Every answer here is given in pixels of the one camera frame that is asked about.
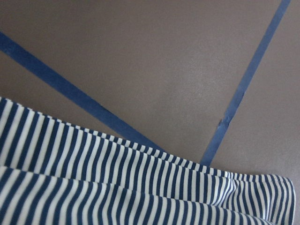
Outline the navy white striped polo shirt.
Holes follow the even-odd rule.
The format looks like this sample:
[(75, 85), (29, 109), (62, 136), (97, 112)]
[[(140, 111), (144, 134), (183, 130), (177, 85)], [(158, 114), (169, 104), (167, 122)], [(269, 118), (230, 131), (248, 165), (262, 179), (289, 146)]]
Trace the navy white striped polo shirt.
[(291, 225), (293, 183), (221, 171), (0, 100), (3, 225)]

